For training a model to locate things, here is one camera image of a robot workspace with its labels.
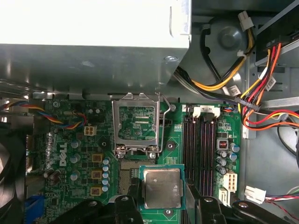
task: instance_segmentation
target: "power connector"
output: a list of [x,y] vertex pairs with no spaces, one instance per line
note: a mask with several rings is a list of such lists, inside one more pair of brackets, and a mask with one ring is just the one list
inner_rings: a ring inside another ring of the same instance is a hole
[[266,191],[261,190],[259,188],[252,188],[250,186],[246,186],[244,195],[250,201],[256,202],[258,204],[262,204],[266,198]]
[[218,199],[224,206],[228,205],[228,191],[225,188],[219,188]]
[[240,20],[240,25],[243,32],[254,26],[251,18],[248,16],[246,11],[239,13],[238,18]]
[[237,191],[237,184],[238,184],[238,174],[233,171],[228,171],[223,176],[223,187],[232,192]]

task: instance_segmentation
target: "capacitor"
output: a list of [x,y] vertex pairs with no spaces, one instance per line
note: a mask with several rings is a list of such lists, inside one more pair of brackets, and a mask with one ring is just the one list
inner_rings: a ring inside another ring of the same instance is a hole
[[76,170],[75,170],[75,171],[71,174],[70,179],[71,179],[72,181],[76,181],[79,177],[80,177],[80,173],[79,173],[79,171],[76,171]]
[[108,165],[109,164],[109,158],[106,157],[104,160],[103,160],[103,164],[104,165]]
[[107,184],[109,184],[109,180],[108,180],[108,179],[103,179],[103,180],[102,180],[102,184],[103,184],[103,185],[107,185]]
[[109,186],[108,186],[108,185],[105,185],[105,186],[102,187],[102,191],[103,191],[103,192],[107,192],[108,189],[109,189]]
[[216,170],[221,174],[221,175],[225,175],[226,174],[226,169],[220,165],[216,166]]
[[103,166],[103,171],[104,171],[104,172],[107,172],[108,170],[109,170],[109,165],[104,165],[104,166]]
[[71,142],[71,147],[72,148],[78,148],[80,144],[81,144],[81,141],[79,141],[79,140],[73,140]]
[[229,150],[234,153],[238,153],[240,151],[240,147],[238,145],[236,145],[235,143],[231,143],[229,145]]
[[103,173],[102,177],[105,178],[105,179],[107,179],[109,177],[109,173],[108,172]]
[[227,157],[227,152],[226,151],[224,151],[224,150],[218,150],[217,151],[217,154],[219,155],[219,156],[221,156],[222,158],[226,158]]
[[70,157],[70,161],[71,163],[77,163],[80,161],[80,155],[79,154],[74,154]]
[[238,156],[233,152],[228,152],[228,157],[231,161],[236,161]]
[[48,179],[49,176],[53,173],[54,173],[54,170],[51,168],[51,169],[48,169],[46,172],[44,172],[43,176],[44,176],[44,178]]
[[221,158],[221,157],[217,157],[217,158],[216,158],[216,162],[217,162],[219,165],[223,166],[223,167],[227,165],[226,160],[223,159],[223,158]]
[[60,170],[58,169],[58,170],[56,170],[53,174],[51,174],[50,176],[49,176],[49,179],[50,180],[54,180],[54,179],[57,179],[58,177],[60,177]]
[[54,185],[58,184],[60,181],[61,181],[60,177],[56,177],[56,178],[54,178],[53,180],[50,181],[49,185],[54,186]]

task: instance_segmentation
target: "black ram slot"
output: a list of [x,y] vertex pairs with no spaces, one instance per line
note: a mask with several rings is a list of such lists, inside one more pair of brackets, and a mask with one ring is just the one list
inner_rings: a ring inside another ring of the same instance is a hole
[[[185,164],[185,178],[194,182],[197,180],[197,151],[199,139],[199,120],[190,114],[186,115],[183,126],[183,163]],[[182,211],[181,224],[189,224],[186,211]]]
[[215,125],[215,120],[200,119],[199,191],[205,196],[212,196],[214,189]]

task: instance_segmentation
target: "cable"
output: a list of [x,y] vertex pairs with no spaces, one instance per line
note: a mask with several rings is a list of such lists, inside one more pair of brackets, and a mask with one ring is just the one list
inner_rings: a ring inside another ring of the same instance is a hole
[[283,210],[285,213],[287,213],[290,217],[292,217],[293,219],[299,221],[299,218],[297,218],[296,216],[294,216],[293,214],[291,214],[290,212],[288,212],[286,209],[284,209],[283,207],[281,207],[280,205],[274,203],[274,202],[270,202],[270,201],[266,201],[267,203],[271,203],[277,207],[279,207],[281,210]]
[[37,112],[41,115],[43,115],[45,118],[47,118],[49,121],[55,123],[57,125],[57,127],[60,128],[65,128],[65,129],[75,129],[77,127],[82,127],[86,124],[87,120],[86,120],[86,116],[82,113],[77,113],[75,111],[73,111],[74,115],[78,115],[80,117],[83,118],[83,121],[79,121],[76,124],[73,125],[68,125],[68,124],[64,124],[63,122],[57,120],[56,118],[54,118],[53,116],[51,116],[50,114],[48,114],[43,108],[36,106],[36,105],[30,105],[27,101],[17,101],[17,102],[12,102],[12,103],[8,103],[8,104],[3,104],[0,106],[0,111],[7,109],[9,107],[12,106],[21,106],[21,107],[26,107],[28,109],[35,109],[38,110]]
[[290,189],[286,194],[288,195],[288,194],[291,194],[291,193],[292,194],[299,193],[299,186],[296,186],[296,187]]
[[[245,55],[249,55],[253,48],[254,48],[254,37],[252,34],[252,30],[248,30],[248,37],[249,37],[249,43],[248,43],[248,48],[247,48],[247,53],[245,53]],[[220,79],[220,75],[219,72],[217,71],[217,69],[215,68],[214,64],[211,61],[211,58],[208,55],[208,52],[206,51],[206,46],[205,46],[205,37],[208,34],[208,29],[204,29],[202,30],[201,33],[201,41],[200,41],[200,47],[201,47],[201,53],[204,57],[205,62],[207,63],[209,69],[211,70],[211,72],[214,74],[214,76],[216,77],[216,79]],[[222,88],[223,86],[226,85],[226,83],[229,82],[229,80],[237,73],[237,71],[243,66],[244,62],[245,62],[245,57],[241,58],[241,60],[237,60],[237,63],[234,63],[234,66],[232,66],[233,69],[229,69],[229,72],[226,73],[222,78],[221,78],[221,82],[216,82],[213,85],[203,85],[195,80],[192,80],[196,86],[198,86],[199,88],[202,88],[206,91],[215,91],[218,90],[220,88]]]
[[212,74],[215,76],[216,80],[221,79],[221,75],[219,74],[218,70],[215,68],[210,56],[209,52],[207,52],[207,47],[206,47],[206,35],[209,34],[209,29],[204,29],[201,31],[200,34],[200,51],[201,55],[204,58],[207,66],[211,70]]
[[182,77],[190,86],[195,88],[199,94],[206,97],[207,99],[222,100],[222,101],[228,102],[230,104],[236,105],[236,102],[234,101],[234,99],[235,99],[234,97],[219,94],[219,93],[209,92],[202,88],[197,87],[190,79],[188,73],[181,67],[177,67],[175,74]]

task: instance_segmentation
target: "wire bundle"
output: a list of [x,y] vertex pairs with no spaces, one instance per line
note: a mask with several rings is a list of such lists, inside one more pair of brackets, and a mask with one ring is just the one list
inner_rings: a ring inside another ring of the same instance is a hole
[[231,108],[231,107],[225,107],[225,108],[223,109],[223,111],[225,111],[225,112],[227,112],[227,113],[231,113],[232,111],[234,111],[234,109]]
[[[245,99],[246,101],[253,103],[255,105],[260,105],[263,93],[265,91],[265,87],[266,87],[268,81],[270,80],[270,78],[273,74],[274,68],[276,66],[280,50],[281,50],[281,44],[279,43],[277,46],[274,46],[272,48],[272,50],[268,51],[268,63],[266,66],[265,75],[262,78],[257,79],[252,84],[252,86],[241,95],[242,99]],[[277,122],[277,123],[272,123],[269,125],[252,127],[252,126],[249,126],[249,124],[259,125],[259,124],[267,121],[268,119],[274,118],[275,116],[279,116],[283,113],[287,113],[288,115],[294,116],[297,118],[299,118],[299,115],[290,110],[276,110],[273,112],[268,111],[267,113],[269,113],[269,115],[267,115],[264,119],[262,119],[260,121],[252,122],[249,120],[249,117],[254,111],[247,107],[243,107],[241,109],[241,105],[238,105],[238,108],[242,115],[243,125],[250,130],[262,131],[262,130],[266,130],[266,129],[269,129],[269,128],[275,127],[275,126],[299,127],[299,124],[296,124],[293,122]]]
[[217,69],[215,68],[214,64],[211,61],[211,58],[209,57],[208,52],[206,51],[206,46],[205,46],[205,41],[206,41],[206,35],[208,33],[207,29],[204,29],[201,33],[200,37],[200,49],[201,53],[203,55],[203,58],[205,59],[209,69],[211,72],[214,74],[215,78],[217,79],[217,82],[214,83],[213,85],[204,85],[201,84],[195,80],[192,80],[194,84],[206,91],[216,91],[224,87],[233,77],[234,75],[240,70],[240,68],[243,66],[245,63],[247,56],[251,54],[253,48],[254,48],[254,37],[253,37],[253,32],[251,29],[248,29],[247,34],[248,34],[248,46],[247,46],[247,52],[244,54],[244,57],[239,57],[235,63],[228,69],[228,71],[221,77]]
[[295,193],[288,194],[288,195],[279,195],[279,196],[266,195],[265,199],[266,199],[266,201],[272,201],[272,202],[299,199],[299,192],[295,192]]
[[28,109],[35,109],[35,110],[37,110],[37,112],[39,114],[43,115],[49,121],[55,123],[57,125],[57,127],[60,127],[60,128],[65,128],[65,129],[72,130],[72,129],[75,129],[77,127],[82,127],[86,124],[86,116],[82,113],[78,113],[78,112],[73,111],[74,115],[78,115],[78,116],[83,118],[82,121],[79,121],[79,122],[77,122],[76,124],[73,124],[73,125],[64,124],[63,122],[59,121],[58,119],[56,119],[53,116],[51,116],[50,114],[48,114],[43,108],[41,108],[39,106],[36,106],[36,105],[31,105],[27,101],[17,101],[17,102],[3,104],[2,106],[0,106],[0,111],[2,111],[4,109],[8,109],[9,107],[12,107],[12,106],[21,106],[21,107],[26,107]]

